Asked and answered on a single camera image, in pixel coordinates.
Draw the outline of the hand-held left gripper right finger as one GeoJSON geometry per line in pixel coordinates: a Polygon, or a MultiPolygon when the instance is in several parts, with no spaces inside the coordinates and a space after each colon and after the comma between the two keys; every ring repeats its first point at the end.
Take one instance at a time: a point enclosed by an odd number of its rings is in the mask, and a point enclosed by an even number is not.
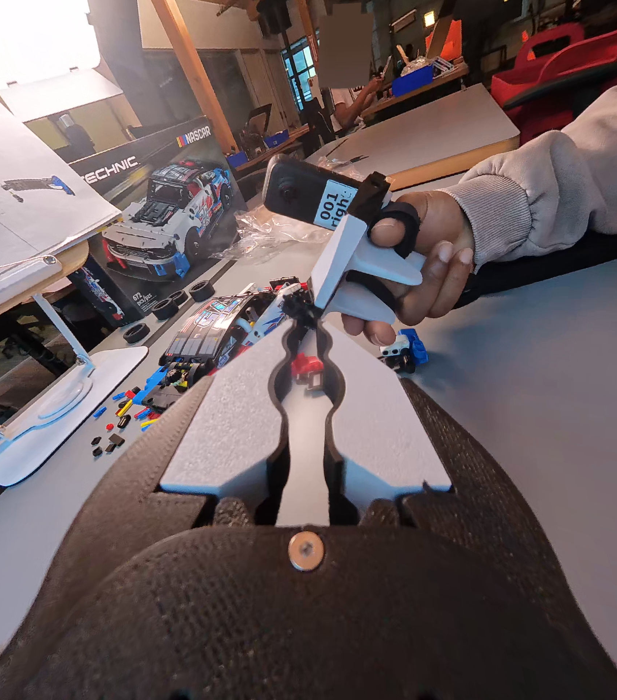
{"type": "Polygon", "coordinates": [[[399,376],[330,324],[318,324],[316,342],[331,401],[323,457],[329,516],[361,517],[374,500],[450,491],[399,376]]]}

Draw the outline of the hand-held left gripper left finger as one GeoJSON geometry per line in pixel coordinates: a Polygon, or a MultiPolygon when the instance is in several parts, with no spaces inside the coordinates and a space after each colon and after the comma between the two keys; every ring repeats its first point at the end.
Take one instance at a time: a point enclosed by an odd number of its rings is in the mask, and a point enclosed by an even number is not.
{"type": "Polygon", "coordinates": [[[290,471],[283,399],[292,387],[294,323],[286,321],[213,375],[160,488],[243,501],[277,515],[290,471]]]}

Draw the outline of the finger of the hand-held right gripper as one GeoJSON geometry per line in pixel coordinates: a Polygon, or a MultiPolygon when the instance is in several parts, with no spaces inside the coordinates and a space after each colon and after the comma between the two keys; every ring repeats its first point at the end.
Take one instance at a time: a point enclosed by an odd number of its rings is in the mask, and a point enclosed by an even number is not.
{"type": "Polygon", "coordinates": [[[324,247],[309,276],[313,304],[319,314],[340,312],[366,319],[371,294],[362,285],[339,284],[353,254],[366,234],[367,224],[354,215],[345,215],[324,247]]]}

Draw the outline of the black lego panel blue end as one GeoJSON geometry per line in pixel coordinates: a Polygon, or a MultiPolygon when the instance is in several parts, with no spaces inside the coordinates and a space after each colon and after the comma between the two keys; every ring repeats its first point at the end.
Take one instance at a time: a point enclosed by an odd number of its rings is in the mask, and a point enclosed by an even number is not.
{"type": "Polygon", "coordinates": [[[391,345],[380,347],[379,360],[396,372],[412,374],[428,362],[428,354],[415,329],[402,328],[391,345]]]}

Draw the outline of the red lego piece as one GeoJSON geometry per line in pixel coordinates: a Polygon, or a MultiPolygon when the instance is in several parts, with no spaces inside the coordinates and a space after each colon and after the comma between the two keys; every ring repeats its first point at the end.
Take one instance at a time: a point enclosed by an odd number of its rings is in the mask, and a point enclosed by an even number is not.
{"type": "Polygon", "coordinates": [[[314,355],[299,353],[292,363],[292,378],[307,393],[323,390],[324,365],[314,355]]]}

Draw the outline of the lego race car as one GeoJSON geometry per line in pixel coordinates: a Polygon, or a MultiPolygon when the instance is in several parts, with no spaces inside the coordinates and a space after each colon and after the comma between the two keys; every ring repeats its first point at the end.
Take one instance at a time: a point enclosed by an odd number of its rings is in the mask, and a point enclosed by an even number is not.
{"type": "Polygon", "coordinates": [[[134,418],[152,423],[200,379],[225,367],[284,322],[286,298],[312,302],[306,282],[297,277],[275,279],[257,289],[207,300],[159,358],[158,370],[133,399],[134,418]]]}

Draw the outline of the person's right forearm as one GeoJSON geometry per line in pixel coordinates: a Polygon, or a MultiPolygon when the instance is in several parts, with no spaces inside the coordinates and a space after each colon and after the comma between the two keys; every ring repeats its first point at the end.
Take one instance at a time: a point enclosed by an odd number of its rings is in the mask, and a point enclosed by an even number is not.
{"type": "Polygon", "coordinates": [[[587,230],[617,234],[617,85],[444,191],[471,224],[477,267],[569,249],[587,230]]]}

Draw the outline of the pile of small lego pieces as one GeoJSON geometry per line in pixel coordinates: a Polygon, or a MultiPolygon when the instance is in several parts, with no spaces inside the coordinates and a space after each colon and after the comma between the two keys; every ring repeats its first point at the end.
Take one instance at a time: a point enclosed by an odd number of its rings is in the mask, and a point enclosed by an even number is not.
{"type": "Polygon", "coordinates": [[[153,389],[149,382],[144,388],[120,390],[95,409],[86,422],[94,430],[88,442],[94,460],[128,446],[157,423],[160,412],[146,403],[153,389]]]}

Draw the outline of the black lego box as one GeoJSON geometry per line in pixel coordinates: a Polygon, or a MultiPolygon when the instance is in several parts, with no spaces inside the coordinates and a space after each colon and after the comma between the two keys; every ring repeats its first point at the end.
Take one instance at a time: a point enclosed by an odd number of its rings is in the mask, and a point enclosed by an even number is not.
{"type": "Polygon", "coordinates": [[[234,171],[201,116],[72,162],[119,217],[89,239],[69,280],[112,328],[145,318],[217,262],[246,210],[234,171]]]}

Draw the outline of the person's right hand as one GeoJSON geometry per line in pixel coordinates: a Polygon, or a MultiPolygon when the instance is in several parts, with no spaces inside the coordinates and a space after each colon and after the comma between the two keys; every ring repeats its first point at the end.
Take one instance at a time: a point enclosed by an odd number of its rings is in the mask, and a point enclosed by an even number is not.
{"type": "MultiPolygon", "coordinates": [[[[405,326],[417,326],[424,319],[436,319],[453,310],[474,267],[474,238],[469,220],[458,203],[444,191],[406,193],[399,198],[413,206],[420,219],[415,252],[425,256],[422,282],[408,287],[386,281],[397,301],[397,319],[405,326]]],[[[374,225],[375,245],[393,248],[401,242],[404,225],[384,218],[374,225]]],[[[395,341],[395,329],[381,321],[365,321],[341,315],[348,335],[364,335],[373,345],[388,346],[395,341]]]]}

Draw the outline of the wooden workbench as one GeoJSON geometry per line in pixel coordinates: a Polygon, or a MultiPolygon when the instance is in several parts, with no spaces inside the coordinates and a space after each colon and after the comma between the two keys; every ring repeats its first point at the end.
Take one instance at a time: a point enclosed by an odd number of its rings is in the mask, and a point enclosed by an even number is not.
{"type": "Polygon", "coordinates": [[[419,87],[417,90],[376,102],[362,113],[362,118],[367,125],[381,123],[425,104],[440,100],[460,91],[463,87],[463,80],[469,71],[466,62],[459,62],[452,71],[439,75],[431,83],[419,87]]]}

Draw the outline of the white instruction booklet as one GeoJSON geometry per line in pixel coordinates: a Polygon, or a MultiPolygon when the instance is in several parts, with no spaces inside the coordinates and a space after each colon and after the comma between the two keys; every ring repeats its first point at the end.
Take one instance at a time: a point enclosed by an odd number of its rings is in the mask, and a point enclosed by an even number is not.
{"type": "Polygon", "coordinates": [[[58,254],[119,217],[0,103],[0,267],[58,254]]]}

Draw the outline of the wooden post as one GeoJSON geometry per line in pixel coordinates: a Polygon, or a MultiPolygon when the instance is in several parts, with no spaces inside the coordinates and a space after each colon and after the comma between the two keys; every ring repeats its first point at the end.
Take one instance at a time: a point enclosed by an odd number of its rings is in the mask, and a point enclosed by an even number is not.
{"type": "Polygon", "coordinates": [[[237,151],[238,146],[217,99],[206,70],[194,45],[176,1],[152,1],[158,19],[178,58],[188,83],[203,114],[214,128],[224,153],[237,151]]]}

